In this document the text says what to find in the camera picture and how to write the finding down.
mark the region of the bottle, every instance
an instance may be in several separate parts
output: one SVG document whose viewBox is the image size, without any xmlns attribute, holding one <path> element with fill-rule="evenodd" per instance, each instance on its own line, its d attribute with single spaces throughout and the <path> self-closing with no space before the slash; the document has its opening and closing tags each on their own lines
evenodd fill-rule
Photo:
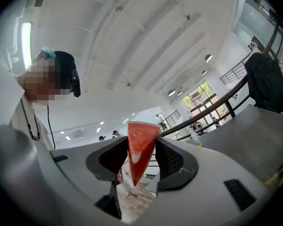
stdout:
<svg viewBox="0 0 283 226">
<path fill-rule="evenodd" d="M 202 146 L 202 143 L 200 142 L 199 136 L 193 130 L 191 130 L 191 138 L 193 139 L 196 146 Z"/>
</svg>

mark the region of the tiled floor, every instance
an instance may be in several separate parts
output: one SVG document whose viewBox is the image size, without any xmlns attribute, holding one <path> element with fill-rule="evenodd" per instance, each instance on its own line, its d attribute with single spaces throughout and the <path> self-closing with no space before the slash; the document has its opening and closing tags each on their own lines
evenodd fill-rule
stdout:
<svg viewBox="0 0 283 226">
<path fill-rule="evenodd" d="M 155 197 L 144 189 L 150 179 L 142 177 L 138 185 L 133 186 L 129 166 L 126 164 L 123 166 L 123 179 L 124 182 L 117 186 L 118 201 L 122 211 L 122 222 L 131 224 L 150 207 Z"/>
</svg>

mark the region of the gray table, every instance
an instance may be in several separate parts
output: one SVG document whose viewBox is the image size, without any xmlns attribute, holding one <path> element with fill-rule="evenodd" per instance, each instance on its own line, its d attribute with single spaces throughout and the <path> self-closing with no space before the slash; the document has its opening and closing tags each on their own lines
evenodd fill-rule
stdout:
<svg viewBox="0 0 283 226">
<path fill-rule="evenodd" d="M 283 115 L 247 106 L 226 124 L 200 137 L 202 146 L 221 152 L 260 180 L 283 165 Z"/>
</svg>

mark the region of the fluorescent light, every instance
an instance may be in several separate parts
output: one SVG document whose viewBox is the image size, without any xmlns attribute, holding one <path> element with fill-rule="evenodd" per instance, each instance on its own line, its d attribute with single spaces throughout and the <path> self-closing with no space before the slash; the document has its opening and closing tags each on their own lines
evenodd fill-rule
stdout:
<svg viewBox="0 0 283 226">
<path fill-rule="evenodd" d="M 32 30 L 32 24 L 31 23 L 23 23 L 22 24 L 22 53 L 23 53 L 23 60 L 25 69 L 27 69 L 31 62 L 32 62 L 32 56 L 30 51 L 30 34 Z"/>
</svg>

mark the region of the red watermelon flesh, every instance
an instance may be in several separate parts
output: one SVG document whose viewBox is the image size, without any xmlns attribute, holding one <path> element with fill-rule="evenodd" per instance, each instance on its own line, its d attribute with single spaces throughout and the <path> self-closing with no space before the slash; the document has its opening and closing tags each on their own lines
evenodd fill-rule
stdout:
<svg viewBox="0 0 283 226">
<path fill-rule="evenodd" d="M 143 176 L 155 147 L 160 125 L 146 122 L 128 122 L 128 151 L 133 185 Z"/>
</svg>

